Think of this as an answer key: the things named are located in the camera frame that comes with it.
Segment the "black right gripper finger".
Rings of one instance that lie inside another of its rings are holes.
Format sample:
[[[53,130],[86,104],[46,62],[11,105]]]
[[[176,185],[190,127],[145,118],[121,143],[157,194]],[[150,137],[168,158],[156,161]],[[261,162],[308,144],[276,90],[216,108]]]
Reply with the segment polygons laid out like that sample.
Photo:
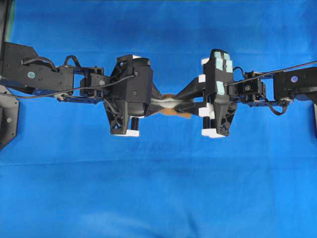
[[[174,110],[183,117],[191,115],[199,116],[199,109],[205,108],[206,102],[182,102],[174,107]]]
[[[194,78],[182,91],[174,96],[176,100],[191,100],[197,97],[203,96],[203,89],[205,89],[206,83],[199,81],[199,78]]]

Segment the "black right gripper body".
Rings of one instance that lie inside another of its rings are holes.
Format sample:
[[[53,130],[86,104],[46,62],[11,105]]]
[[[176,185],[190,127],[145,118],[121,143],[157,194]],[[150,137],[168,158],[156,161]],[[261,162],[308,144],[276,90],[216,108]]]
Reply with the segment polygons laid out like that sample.
[[[208,60],[209,59],[202,60],[203,67]],[[201,82],[203,82],[203,80],[206,81],[204,72],[201,74]],[[205,96],[205,89],[203,89],[203,99],[204,102],[206,102],[206,107],[201,108],[201,117],[203,118],[202,135],[210,138],[222,138],[228,136],[237,104],[230,100],[230,96],[227,103],[224,101],[222,101],[221,104],[216,102],[210,103]]]

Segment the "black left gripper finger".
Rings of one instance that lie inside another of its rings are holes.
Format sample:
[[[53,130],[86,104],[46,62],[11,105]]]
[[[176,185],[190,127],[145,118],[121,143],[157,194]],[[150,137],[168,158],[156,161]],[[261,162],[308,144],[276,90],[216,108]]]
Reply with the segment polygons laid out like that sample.
[[[151,81],[147,86],[147,101],[151,101],[152,98],[156,100],[162,100],[163,95],[160,93],[155,84]]]
[[[161,102],[151,102],[151,104],[147,107],[146,117],[158,113],[162,109],[164,109],[164,107],[161,105]]]

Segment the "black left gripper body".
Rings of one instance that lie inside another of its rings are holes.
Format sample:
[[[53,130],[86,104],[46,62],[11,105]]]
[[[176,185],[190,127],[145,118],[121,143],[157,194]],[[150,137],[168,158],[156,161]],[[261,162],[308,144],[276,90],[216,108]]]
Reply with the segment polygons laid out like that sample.
[[[110,132],[116,136],[138,137],[139,118],[128,113],[128,103],[125,101],[126,80],[133,77],[128,75],[132,59],[141,58],[135,55],[118,57],[110,75],[109,95],[104,99],[104,108],[110,125]]]

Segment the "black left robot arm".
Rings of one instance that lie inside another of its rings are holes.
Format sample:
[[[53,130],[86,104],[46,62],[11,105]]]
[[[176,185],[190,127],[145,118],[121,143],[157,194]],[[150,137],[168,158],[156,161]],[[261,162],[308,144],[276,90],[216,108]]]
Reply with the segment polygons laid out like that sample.
[[[5,42],[0,83],[34,98],[54,97],[60,102],[103,103],[110,132],[139,136],[139,119],[150,114],[152,99],[163,99],[153,82],[148,58],[126,55],[116,59],[111,75],[102,67],[82,67],[74,55],[56,67],[29,46]]]

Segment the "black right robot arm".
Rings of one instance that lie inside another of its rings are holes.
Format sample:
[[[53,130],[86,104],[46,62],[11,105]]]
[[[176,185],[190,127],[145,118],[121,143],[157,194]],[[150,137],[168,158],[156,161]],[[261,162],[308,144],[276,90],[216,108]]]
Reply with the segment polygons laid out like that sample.
[[[203,118],[203,136],[228,136],[238,103],[269,107],[281,116],[294,99],[317,101],[316,67],[297,65],[268,73],[252,71],[240,81],[233,80],[234,68],[229,59],[207,59],[203,68],[204,73],[175,96],[181,101],[175,107],[177,112]]]

